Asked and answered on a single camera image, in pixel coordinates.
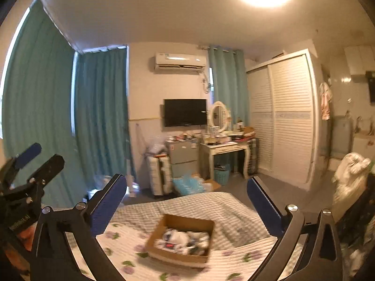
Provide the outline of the teal left curtain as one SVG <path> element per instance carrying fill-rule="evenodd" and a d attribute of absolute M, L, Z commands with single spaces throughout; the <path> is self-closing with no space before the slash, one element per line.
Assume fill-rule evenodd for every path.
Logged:
<path fill-rule="evenodd" d="M 15 39 L 4 78 L 4 151 L 12 157 L 33 143 L 42 146 L 41 154 L 20 171 L 17 185 L 52 155 L 63 156 L 64 169 L 47 184 L 42 200 L 57 208 L 74 206 L 88 189 L 71 131 L 73 59 L 74 49 L 36 0 Z"/>

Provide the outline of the teal curtain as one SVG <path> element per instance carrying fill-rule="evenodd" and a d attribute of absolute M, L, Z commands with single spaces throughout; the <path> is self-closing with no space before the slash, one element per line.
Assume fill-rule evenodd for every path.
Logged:
<path fill-rule="evenodd" d="M 63 156 L 64 169 L 47 184 L 42 200 L 57 208 L 74 206 L 88 189 L 71 131 L 73 59 L 74 49 L 36 0 L 15 39 L 4 78 L 4 151 L 12 157 L 33 143 L 42 146 L 41 154 L 20 171 L 17 185 L 52 155 Z"/>
<path fill-rule="evenodd" d="M 116 173 L 135 174 L 127 97 L 127 49 L 80 54 L 74 91 L 75 135 L 89 188 Z"/>
<path fill-rule="evenodd" d="M 211 46 L 209 64 L 214 81 L 214 99 L 231 110 L 233 122 L 241 119 L 249 125 L 248 85 L 245 58 L 242 50 Z"/>

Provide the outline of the teal middle curtain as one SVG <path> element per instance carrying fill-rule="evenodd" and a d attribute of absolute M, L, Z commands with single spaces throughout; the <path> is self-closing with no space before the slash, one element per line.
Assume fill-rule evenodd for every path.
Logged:
<path fill-rule="evenodd" d="M 89 188 L 116 173 L 135 174 L 127 97 L 127 49 L 80 54 L 74 91 L 75 135 Z"/>

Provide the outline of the white blue rolled cloth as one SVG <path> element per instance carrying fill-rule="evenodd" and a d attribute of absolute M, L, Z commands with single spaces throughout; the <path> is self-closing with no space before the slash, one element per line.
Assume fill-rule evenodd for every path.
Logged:
<path fill-rule="evenodd" d="M 186 232 L 182 232 L 173 228 L 169 228 L 164 232 L 162 239 L 165 242 L 172 244 L 186 245 L 189 243 L 189 235 Z"/>

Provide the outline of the white plastic bag bundle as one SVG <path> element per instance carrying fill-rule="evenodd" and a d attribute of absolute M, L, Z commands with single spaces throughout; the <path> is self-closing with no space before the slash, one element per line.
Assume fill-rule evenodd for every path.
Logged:
<path fill-rule="evenodd" d="M 189 242 L 187 249 L 189 255 L 202 256 L 209 248 L 210 235 L 207 232 L 187 232 Z"/>

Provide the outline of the dark suitcase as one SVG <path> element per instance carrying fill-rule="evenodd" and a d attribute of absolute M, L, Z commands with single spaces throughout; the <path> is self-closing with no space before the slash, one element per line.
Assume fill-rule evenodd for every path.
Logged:
<path fill-rule="evenodd" d="M 253 175 L 257 173 L 259 165 L 259 139 L 251 138 L 248 140 L 248 147 L 250 150 L 250 157 L 248 160 L 248 174 Z"/>

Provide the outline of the grey mini fridge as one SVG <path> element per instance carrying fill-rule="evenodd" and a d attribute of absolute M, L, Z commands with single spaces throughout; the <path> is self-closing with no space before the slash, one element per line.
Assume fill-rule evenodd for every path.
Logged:
<path fill-rule="evenodd" d="M 173 178 L 199 173 L 197 140 L 167 141 L 166 147 Z"/>

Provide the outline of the white louvred wardrobe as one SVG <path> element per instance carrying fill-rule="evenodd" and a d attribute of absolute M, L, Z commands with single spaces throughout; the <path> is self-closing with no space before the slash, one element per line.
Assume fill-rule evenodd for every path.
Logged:
<path fill-rule="evenodd" d="M 308 49 L 247 71 L 250 126 L 259 140 L 259 171 L 299 189 L 319 178 L 319 61 Z"/>

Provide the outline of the white dressing table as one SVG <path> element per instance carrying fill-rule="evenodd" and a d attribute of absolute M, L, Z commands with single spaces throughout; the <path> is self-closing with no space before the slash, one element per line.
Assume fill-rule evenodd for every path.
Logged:
<path fill-rule="evenodd" d="M 219 145 L 206 145 L 204 143 L 200 143 L 200 146 L 202 147 L 203 152 L 208 155 L 209 174 L 210 174 L 211 180 L 214 179 L 214 157 L 216 155 L 239 152 L 242 150 L 245 152 L 243 175 L 244 175 L 244 178 L 249 177 L 248 163 L 250 160 L 251 151 L 246 141 L 242 141 L 242 142 L 231 141 L 231 142 L 219 144 Z"/>

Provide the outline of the white air conditioner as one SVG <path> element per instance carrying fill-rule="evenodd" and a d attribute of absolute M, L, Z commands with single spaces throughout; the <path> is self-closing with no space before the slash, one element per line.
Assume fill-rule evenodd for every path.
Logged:
<path fill-rule="evenodd" d="M 173 70 L 183 72 L 203 72 L 207 65 L 206 56 L 177 54 L 177 53 L 156 53 L 155 70 Z"/>

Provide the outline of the pink hanging garment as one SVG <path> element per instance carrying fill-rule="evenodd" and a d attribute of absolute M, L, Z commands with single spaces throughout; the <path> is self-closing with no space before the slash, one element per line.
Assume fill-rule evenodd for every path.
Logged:
<path fill-rule="evenodd" d="M 330 101 L 332 100 L 332 91 L 326 82 L 319 85 L 320 92 L 320 110 L 323 121 L 330 119 Z"/>

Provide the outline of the white oval vanity mirror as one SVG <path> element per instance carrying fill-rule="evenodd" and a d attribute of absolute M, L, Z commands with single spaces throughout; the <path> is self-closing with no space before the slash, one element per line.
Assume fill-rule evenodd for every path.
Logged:
<path fill-rule="evenodd" d="M 209 128 L 215 133 L 223 133 L 229 124 L 229 111 L 220 101 L 213 103 L 209 112 Z"/>

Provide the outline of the teal right curtain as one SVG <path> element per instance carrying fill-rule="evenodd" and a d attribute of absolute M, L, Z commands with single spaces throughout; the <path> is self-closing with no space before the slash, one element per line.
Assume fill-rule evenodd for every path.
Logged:
<path fill-rule="evenodd" d="M 231 110 L 233 122 L 241 119 L 249 125 L 248 85 L 245 58 L 242 50 L 211 46 L 209 64 L 214 81 L 214 99 Z"/>

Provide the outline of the black wall television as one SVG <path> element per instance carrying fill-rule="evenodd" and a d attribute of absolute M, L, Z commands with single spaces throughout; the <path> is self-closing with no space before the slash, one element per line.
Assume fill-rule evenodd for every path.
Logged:
<path fill-rule="evenodd" d="M 204 126 L 206 99 L 164 99 L 165 127 Z"/>

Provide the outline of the white upper wall cabinets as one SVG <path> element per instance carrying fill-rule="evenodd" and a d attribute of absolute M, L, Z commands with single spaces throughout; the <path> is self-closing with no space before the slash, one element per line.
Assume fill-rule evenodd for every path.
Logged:
<path fill-rule="evenodd" d="M 374 46 L 349 46 L 344 51 L 352 77 L 365 76 L 367 71 L 374 72 Z"/>

